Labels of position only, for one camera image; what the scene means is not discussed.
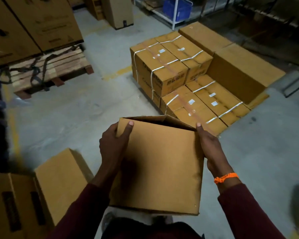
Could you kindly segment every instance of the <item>maroon long-sleeve shirt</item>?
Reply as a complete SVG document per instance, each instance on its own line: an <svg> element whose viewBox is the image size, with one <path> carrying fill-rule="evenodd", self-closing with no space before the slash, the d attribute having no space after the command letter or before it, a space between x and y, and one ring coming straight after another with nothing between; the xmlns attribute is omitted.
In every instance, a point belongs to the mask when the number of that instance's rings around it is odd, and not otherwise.
<svg viewBox="0 0 299 239"><path fill-rule="evenodd" d="M218 197L218 201L236 239L284 238L260 208L246 185L238 184L225 190ZM108 204L109 199L103 191L95 185L88 184L48 239L93 239ZM116 229L115 233L104 235L102 238L200 238L193 229L184 226L184 223L166 225L154 230L139 230L136 226L129 227L128 224L127 222L123 227Z"/></svg>

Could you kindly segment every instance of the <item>warehouse floor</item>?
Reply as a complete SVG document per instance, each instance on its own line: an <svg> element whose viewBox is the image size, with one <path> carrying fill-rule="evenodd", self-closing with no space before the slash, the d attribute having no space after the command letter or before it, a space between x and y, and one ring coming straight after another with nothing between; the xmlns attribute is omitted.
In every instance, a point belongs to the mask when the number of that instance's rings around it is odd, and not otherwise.
<svg viewBox="0 0 299 239"><path fill-rule="evenodd" d="M4 86L11 159L33 170L49 157L70 147L79 151L93 173L100 164L99 139L120 117L160 112L132 78L129 47L171 29L134 7L134 26L115 31L87 10L75 13L84 36L84 52L95 73L84 74L30 100L19 100ZM285 99L284 84L291 72L268 89L270 98L221 134L228 160L278 229L289 237L291 192L299 183L299 92ZM217 201L218 190L204 168L199 216L174 216L206 238L233 238ZM118 211L148 222L145 214Z"/></svg>

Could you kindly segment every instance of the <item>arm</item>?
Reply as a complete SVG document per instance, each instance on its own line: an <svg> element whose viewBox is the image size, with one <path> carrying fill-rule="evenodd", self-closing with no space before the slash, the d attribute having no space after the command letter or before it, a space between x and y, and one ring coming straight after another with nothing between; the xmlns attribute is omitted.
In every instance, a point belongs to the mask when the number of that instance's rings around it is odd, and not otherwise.
<svg viewBox="0 0 299 239"><path fill-rule="evenodd" d="M96 176L69 207L48 239L93 239L104 211L109 204L109 193L117 175L129 135L134 123L127 124L124 133L116 137L117 123L106 130L100 139L102 164Z"/></svg>
<svg viewBox="0 0 299 239"><path fill-rule="evenodd" d="M218 138L204 131L199 123L196 128L207 158L207 168L214 178L233 173ZM236 239L284 238L238 178L227 178L217 187L220 193L218 201Z"/></svg>

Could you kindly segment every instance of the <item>orange thread bracelet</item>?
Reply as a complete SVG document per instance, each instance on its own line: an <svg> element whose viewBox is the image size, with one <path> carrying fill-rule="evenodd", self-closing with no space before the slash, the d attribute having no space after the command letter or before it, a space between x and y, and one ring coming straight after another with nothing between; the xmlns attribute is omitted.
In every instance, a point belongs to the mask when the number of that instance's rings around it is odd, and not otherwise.
<svg viewBox="0 0 299 239"><path fill-rule="evenodd" d="M227 178L235 178L235 177L239 178L236 173L230 173L230 174L226 174L226 175L224 175L223 177L220 177L220 178L216 177L214 179L214 182L215 182L215 184L224 183L225 179L227 179Z"/></svg>

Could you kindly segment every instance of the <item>blue bin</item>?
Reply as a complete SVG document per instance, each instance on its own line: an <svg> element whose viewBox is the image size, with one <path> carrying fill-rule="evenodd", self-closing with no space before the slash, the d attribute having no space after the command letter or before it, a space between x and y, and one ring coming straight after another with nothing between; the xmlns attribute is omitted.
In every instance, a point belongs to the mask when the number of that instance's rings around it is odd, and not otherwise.
<svg viewBox="0 0 299 239"><path fill-rule="evenodd" d="M192 11L193 4L187 0L178 0L176 21L183 21L189 18ZM173 20L175 9L175 0L165 0L163 5L163 12Z"/></svg>

